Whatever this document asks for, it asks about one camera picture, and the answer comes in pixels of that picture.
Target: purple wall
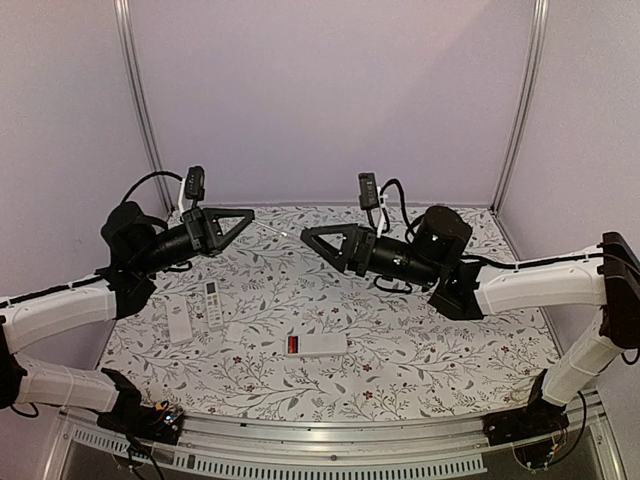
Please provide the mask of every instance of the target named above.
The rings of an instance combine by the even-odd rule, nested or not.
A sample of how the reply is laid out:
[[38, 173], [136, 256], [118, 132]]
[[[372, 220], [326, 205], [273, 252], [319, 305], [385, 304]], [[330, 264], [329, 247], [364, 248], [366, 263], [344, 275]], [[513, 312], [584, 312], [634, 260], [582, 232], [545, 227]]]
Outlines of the purple wall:
[[[100, 227], [148, 164], [113, 2], [3, 1], [0, 43], [0, 295], [10, 296], [107, 264]], [[149, 185], [137, 198], [158, 214], [156, 196]], [[28, 353], [92, 368], [108, 332], [76, 329]], [[52, 418], [0, 412], [0, 478], [38, 478]]]
[[[640, 4], [551, 2], [536, 93], [503, 218], [524, 257], [620, 231], [640, 252]], [[552, 311], [568, 346], [586, 307]], [[630, 478], [640, 472], [638, 370], [616, 360], [600, 394]]]
[[357, 173], [411, 201], [491, 201], [532, 2], [132, 2], [167, 168], [207, 200], [354, 202]]

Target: black bracket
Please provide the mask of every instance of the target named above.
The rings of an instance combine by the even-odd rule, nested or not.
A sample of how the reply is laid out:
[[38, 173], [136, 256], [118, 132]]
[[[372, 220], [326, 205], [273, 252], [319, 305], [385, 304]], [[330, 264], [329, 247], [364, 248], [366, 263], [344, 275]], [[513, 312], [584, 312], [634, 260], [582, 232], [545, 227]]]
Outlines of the black bracket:
[[177, 445], [183, 416], [171, 424], [164, 423], [158, 418], [159, 413], [155, 408], [141, 405], [140, 391], [124, 375], [108, 368], [103, 368], [102, 373], [113, 380], [118, 398], [110, 412], [98, 414], [99, 427], [135, 438]]
[[0, 315], [0, 409], [13, 405], [20, 393], [20, 382], [27, 371], [18, 365], [13, 355], [9, 353], [9, 346], [4, 335], [2, 325], [6, 318]]
[[544, 370], [536, 378], [525, 407], [489, 413], [482, 418], [482, 430], [491, 446], [547, 435], [569, 426], [565, 407], [542, 399], [546, 373]]
[[[344, 273], [355, 253], [361, 230], [364, 229], [359, 227], [357, 223], [305, 228], [302, 230], [300, 240], [326, 260], [329, 265]], [[342, 235], [340, 248], [334, 247], [323, 239], [324, 235]]]
[[[240, 218], [228, 232], [220, 226], [223, 218]], [[182, 214], [193, 250], [201, 255], [222, 253], [255, 218], [253, 210], [231, 208], [194, 208]]]
[[602, 236], [607, 306], [600, 335], [620, 348], [640, 347], [640, 262], [618, 232]]

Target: table surface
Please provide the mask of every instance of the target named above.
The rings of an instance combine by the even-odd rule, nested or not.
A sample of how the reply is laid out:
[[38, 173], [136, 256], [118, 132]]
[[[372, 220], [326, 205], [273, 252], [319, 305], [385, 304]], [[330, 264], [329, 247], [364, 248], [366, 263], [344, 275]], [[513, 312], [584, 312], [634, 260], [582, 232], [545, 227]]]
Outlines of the table surface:
[[[457, 209], [473, 227], [468, 252], [512, 260], [486, 209]], [[424, 207], [409, 208], [415, 218]], [[402, 238], [398, 209], [390, 236]], [[260, 207], [256, 220], [297, 237], [304, 227], [366, 224], [357, 207]], [[239, 343], [210, 332], [203, 283], [219, 282], [225, 322]], [[482, 321], [447, 320], [428, 295], [389, 294], [372, 276], [341, 275], [296, 240], [256, 224], [218, 257], [160, 274], [139, 314], [117, 322], [101, 360], [148, 401], [188, 412], [291, 421], [393, 421], [501, 409], [526, 401], [558, 354], [537, 309]], [[194, 339], [171, 345], [166, 295], [187, 298]], [[346, 355], [288, 358], [289, 334], [344, 332]]]

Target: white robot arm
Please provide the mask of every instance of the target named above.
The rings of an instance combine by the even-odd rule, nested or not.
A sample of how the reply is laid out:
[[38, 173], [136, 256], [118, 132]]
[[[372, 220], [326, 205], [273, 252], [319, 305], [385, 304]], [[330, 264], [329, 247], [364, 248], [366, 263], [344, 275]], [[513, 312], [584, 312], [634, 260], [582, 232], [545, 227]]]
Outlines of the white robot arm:
[[[377, 196], [389, 185], [400, 193], [407, 226], [404, 242], [358, 224], [308, 228], [301, 240], [340, 272], [377, 273], [374, 284], [379, 288], [380, 279], [406, 282], [403, 293], [413, 285], [422, 287], [431, 295], [429, 303], [451, 320], [481, 320], [527, 307], [601, 307], [567, 354], [536, 378], [527, 406], [484, 418], [491, 444], [566, 428], [565, 407], [574, 395], [618, 355], [640, 347], [640, 263], [622, 236], [605, 233], [600, 244], [578, 252], [504, 264], [464, 254], [471, 227], [448, 207], [429, 207], [411, 222], [396, 179], [378, 191], [373, 174], [360, 174], [361, 208], [379, 208]], [[340, 248], [323, 239], [336, 234], [343, 238]]]
[[[144, 215], [135, 202], [126, 201], [127, 194], [101, 230], [111, 250], [108, 267], [66, 285], [0, 298], [0, 408], [21, 403], [83, 407], [98, 412], [98, 424], [104, 428], [176, 443], [181, 423], [174, 413], [179, 407], [164, 421], [157, 421], [169, 410], [142, 405], [140, 392], [121, 373], [54, 365], [30, 358], [21, 350], [80, 325], [133, 315], [155, 290], [157, 272], [176, 271], [176, 265], [188, 263], [196, 255], [220, 254], [251, 223], [254, 213], [197, 207], [204, 198], [203, 185], [202, 168], [189, 169], [180, 189], [182, 223], [172, 228]], [[190, 201], [189, 208], [184, 207], [185, 198]], [[223, 232], [219, 220], [229, 217], [240, 221]]]

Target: black joint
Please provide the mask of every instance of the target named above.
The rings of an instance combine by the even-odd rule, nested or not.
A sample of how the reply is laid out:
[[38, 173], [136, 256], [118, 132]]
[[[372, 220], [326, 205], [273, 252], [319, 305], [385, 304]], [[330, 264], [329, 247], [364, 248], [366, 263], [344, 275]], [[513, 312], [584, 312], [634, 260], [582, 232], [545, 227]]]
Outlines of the black joint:
[[558, 407], [542, 398], [542, 384], [546, 373], [544, 370], [536, 378], [527, 406], [490, 413], [483, 417], [482, 430], [490, 445], [518, 442], [569, 426], [565, 407]]

